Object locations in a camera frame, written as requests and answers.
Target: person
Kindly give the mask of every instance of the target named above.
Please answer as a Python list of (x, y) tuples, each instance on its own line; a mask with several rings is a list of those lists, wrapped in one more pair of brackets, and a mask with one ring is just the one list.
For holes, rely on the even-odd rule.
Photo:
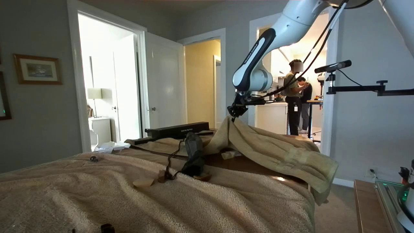
[[(307, 79), (300, 77), (297, 78), (299, 86), (304, 86), (307, 83)], [(312, 99), (312, 84), (301, 91), (300, 97), (300, 119), (301, 119), (301, 131), (308, 131), (309, 127), (309, 100)]]
[(286, 102), (287, 102), (287, 123), (290, 135), (299, 135), (299, 108), (300, 108), (300, 92), (305, 90), (309, 83), (304, 82), (299, 86), (296, 82), (296, 74), (300, 73), (301, 61), (292, 60), (290, 64), (290, 73), (283, 80)]

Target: framed picture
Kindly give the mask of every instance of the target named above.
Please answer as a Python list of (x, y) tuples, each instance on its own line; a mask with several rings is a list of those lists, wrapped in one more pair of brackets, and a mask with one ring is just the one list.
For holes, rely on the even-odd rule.
[(22, 84), (62, 84), (58, 58), (14, 55), (14, 65)]
[(5, 84), (2, 73), (0, 73), (0, 121), (12, 119), (8, 95), (5, 93)]

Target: white door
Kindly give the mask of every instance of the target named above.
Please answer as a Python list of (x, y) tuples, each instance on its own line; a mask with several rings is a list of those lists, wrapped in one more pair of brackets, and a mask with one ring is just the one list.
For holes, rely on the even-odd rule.
[(146, 33), (145, 46), (147, 126), (159, 128), (186, 123), (182, 44)]
[(114, 43), (114, 74), (115, 74), (115, 128), (118, 141), (127, 139), (140, 139), (141, 135), (141, 112), (137, 73), (137, 51), (134, 35), (129, 35)]

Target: door frame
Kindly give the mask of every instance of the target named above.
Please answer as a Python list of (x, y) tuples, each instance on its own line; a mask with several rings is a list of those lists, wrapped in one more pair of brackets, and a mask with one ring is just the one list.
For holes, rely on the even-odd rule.
[[(330, 17), (334, 14), (334, 9), (329, 8), (323, 11), (322, 13), (327, 13)], [(250, 40), (248, 46), (250, 48), (256, 43), (257, 40), (257, 30), (260, 27), (272, 26), (277, 18), (281, 16), (272, 14), (263, 18), (257, 18), (253, 21), (250, 21)], [(331, 35), (327, 40), (327, 55), (326, 55), (326, 62), (334, 64), (338, 61), (338, 39), (339, 39), (339, 25), (340, 22), (336, 22), (336, 26), (332, 29)], [(323, 93), (327, 92), (327, 86), (323, 86)], [(321, 152), (322, 154), (330, 157), (331, 154), (331, 146), (332, 146), (332, 119), (334, 119), (334, 102), (335, 102), (335, 95), (323, 95), (323, 113), (322, 113), (322, 134), (321, 134)], [(255, 123), (255, 108), (248, 109), (248, 124)]]
[(90, 152), (90, 139), (89, 139), (89, 126), (87, 118), (87, 97), (85, 97), (85, 84), (83, 77), (83, 65), (81, 65), (81, 47), (80, 47), (80, 33), (79, 33), (79, 21), (78, 14), (85, 14), (90, 18), (114, 25), (116, 27), (131, 31), (136, 36), (136, 47), (138, 51), (138, 75), (140, 78), (146, 77), (146, 65), (145, 65), (145, 31), (146, 27), (129, 22), (118, 16), (106, 13), (98, 8), (84, 4), (79, 0), (67, 0), (67, 17), (70, 26), (70, 39), (71, 39), (71, 51), (72, 51), (72, 62), (74, 62), (74, 75), (75, 75), (75, 88), (76, 88), (76, 100), (78, 100), (78, 118), (80, 128), (80, 143), (83, 152)]
[(195, 43), (202, 43), (202, 42), (207, 42), (207, 40), (220, 40), (220, 53), (221, 53), (221, 62), (220, 62), (220, 80), (216, 80), (216, 115), (215, 115), (215, 123), (220, 122), (222, 123), (226, 118), (226, 77), (225, 77), (225, 68), (226, 68), (226, 55), (225, 55), (225, 29), (219, 29), (219, 30), (213, 30), (213, 31), (208, 31), (208, 33), (203, 33), (203, 34), (198, 34), (194, 36), (189, 36), (185, 39), (178, 40), (178, 43), (181, 43), (184, 47), (185, 46), (190, 46), (190, 44), (195, 44)]

